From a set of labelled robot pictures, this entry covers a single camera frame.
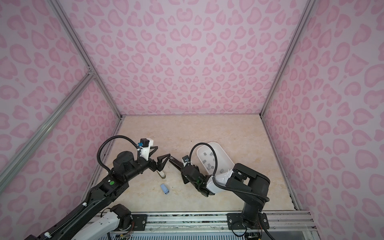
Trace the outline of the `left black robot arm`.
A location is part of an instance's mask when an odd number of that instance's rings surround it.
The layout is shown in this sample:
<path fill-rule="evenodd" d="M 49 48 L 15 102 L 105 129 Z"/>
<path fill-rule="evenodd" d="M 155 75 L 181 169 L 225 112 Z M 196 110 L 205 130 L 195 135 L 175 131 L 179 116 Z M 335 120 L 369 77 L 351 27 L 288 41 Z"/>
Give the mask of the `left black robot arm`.
<path fill-rule="evenodd" d="M 92 187 L 85 200 L 58 223 L 37 237 L 29 235 L 27 240 L 71 240 L 93 217 L 114 202 L 128 187 L 129 181 L 150 169 L 161 171 L 170 154 L 151 158 L 139 157 L 137 160 L 132 152 L 124 151 L 113 161 L 114 167 L 96 186 Z"/>

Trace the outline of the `beige mini stapler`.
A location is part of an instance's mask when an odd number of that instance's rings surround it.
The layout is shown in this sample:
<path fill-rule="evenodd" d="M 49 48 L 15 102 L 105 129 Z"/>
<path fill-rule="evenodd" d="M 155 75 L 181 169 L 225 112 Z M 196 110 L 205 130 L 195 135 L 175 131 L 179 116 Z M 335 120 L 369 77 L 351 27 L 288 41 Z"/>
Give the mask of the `beige mini stapler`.
<path fill-rule="evenodd" d="M 166 178 L 166 174 L 163 171 L 158 171 L 158 174 L 162 179 Z"/>

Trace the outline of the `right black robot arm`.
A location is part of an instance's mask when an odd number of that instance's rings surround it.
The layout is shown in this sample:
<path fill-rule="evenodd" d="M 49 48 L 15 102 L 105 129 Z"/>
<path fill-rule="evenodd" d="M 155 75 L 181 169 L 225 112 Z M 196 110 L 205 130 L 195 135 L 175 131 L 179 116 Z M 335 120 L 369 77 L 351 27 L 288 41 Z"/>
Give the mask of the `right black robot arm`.
<path fill-rule="evenodd" d="M 189 159 L 180 162 L 171 158 L 170 162 L 181 172 L 185 184 L 191 183 L 205 197 L 214 195 L 214 191 L 208 188 L 209 181 L 213 179 L 212 176 L 203 175 Z M 265 175 L 243 164 L 234 165 L 229 173 L 229 179 L 219 188 L 219 190 L 234 193 L 244 201 L 240 214 L 227 214 L 229 230 L 268 230 L 270 228 L 267 215 L 263 213 L 265 204 L 270 201 L 267 197 L 269 185 L 270 180 Z"/>

